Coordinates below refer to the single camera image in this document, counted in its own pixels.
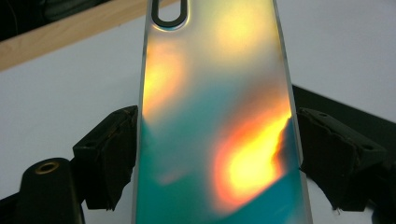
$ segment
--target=wooden edge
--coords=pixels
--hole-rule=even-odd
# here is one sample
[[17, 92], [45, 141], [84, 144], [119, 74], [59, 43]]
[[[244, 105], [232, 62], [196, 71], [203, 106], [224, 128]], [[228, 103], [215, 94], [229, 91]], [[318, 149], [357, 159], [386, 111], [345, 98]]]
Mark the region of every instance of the wooden edge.
[[147, 0], [113, 0], [0, 42], [0, 72], [139, 18], [146, 9]]

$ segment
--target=wooden board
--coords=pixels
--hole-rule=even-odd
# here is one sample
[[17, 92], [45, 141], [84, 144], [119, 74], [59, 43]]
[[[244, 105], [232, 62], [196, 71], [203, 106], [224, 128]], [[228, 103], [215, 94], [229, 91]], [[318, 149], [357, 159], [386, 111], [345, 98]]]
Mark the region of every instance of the wooden board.
[[0, 71], [141, 17], [146, 8], [147, 0], [113, 0], [0, 42]]

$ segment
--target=white background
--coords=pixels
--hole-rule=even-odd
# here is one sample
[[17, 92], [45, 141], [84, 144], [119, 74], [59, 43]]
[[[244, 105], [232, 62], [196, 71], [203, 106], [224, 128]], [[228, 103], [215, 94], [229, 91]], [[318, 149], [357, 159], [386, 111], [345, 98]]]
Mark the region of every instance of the white background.
[[[292, 83], [396, 122], [396, 2], [277, 3]], [[72, 159], [107, 114], [138, 103], [143, 35], [140, 18], [0, 73], [0, 198], [30, 165]], [[370, 212], [332, 211], [311, 182], [309, 191], [315, 223], [372, 223]], [[87, 223], [130, 223], [132, 184], [115, 212], [84, 213]]]

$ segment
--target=white surface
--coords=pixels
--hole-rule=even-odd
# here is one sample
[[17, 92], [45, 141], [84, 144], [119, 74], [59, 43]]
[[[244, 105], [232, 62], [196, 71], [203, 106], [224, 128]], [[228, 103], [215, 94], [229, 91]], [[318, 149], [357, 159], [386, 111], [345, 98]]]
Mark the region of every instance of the white surface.
[[[396, 122], [396, 2], [278, 0], [292, 82]], [[108, 113], [138, 102], [144, 19], [0, 74], [0, 198], [30, 165], [73, 158], [72, 146]], [[333, 212], [309, 184], [315, 223], [372, 223]], [[115, 212], [87, 223], [130, 223], [132, 184]]]

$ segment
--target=phone back cover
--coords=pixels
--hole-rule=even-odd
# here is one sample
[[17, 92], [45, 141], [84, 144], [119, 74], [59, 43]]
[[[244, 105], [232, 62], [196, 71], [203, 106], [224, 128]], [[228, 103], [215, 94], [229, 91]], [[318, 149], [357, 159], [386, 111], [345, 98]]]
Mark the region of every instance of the phone back cover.
[[152, 2], [135, 222], [310, 223], [273, 1], [186, 1], [177, 27]]

